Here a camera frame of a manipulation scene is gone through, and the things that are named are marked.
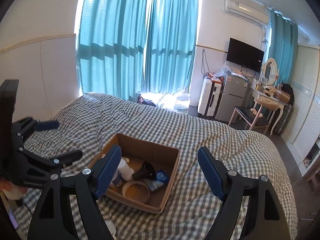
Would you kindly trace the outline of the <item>person's left hand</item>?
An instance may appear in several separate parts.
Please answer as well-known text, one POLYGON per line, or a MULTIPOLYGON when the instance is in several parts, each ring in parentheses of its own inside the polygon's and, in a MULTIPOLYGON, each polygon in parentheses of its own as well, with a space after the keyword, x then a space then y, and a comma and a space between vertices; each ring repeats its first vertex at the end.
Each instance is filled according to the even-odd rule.
POLYGON ((0 189, 9 200, 19 200, 28 192, 26 187, 16 186, 4 178, 0 180, 0 189))

